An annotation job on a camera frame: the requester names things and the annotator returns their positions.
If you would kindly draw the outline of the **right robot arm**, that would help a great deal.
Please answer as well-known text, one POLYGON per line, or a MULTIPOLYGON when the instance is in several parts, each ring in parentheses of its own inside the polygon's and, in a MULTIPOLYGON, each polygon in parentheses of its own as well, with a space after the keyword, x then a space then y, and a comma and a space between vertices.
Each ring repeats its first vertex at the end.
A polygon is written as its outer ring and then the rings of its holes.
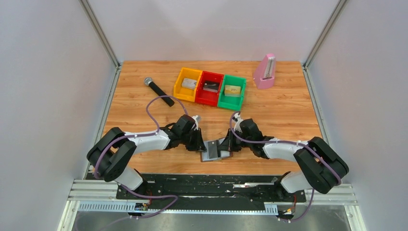
POLYGON ((315 190, 327 194, 342 183, 349 173, 347 163, 322 138, 309 141, 286 141, 263 135, 252 119, 238 114, 229 120, 229 130, 221 145, 223 151, 238 152, 249 148, 257 157, 296 162, 297 172, 283 174, 275 187, 275 195, 287 201, 297 191, 315 190))

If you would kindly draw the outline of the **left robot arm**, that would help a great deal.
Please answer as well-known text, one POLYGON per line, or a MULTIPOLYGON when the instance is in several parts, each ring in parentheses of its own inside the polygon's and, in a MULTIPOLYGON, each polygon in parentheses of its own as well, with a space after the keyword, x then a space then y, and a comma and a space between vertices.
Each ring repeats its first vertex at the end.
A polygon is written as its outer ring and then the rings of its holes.
POLYGON ((199 120, 198 115, 182 115, 177 122, 151 132, 110 129, 87 153, 95 178, 119 183, 128 188, 134 198, 143 198, 147 185, 141 174, 128 166, 131 157, 147 151, 169 150, 180 144, 191 152, 205 152, 199 120))

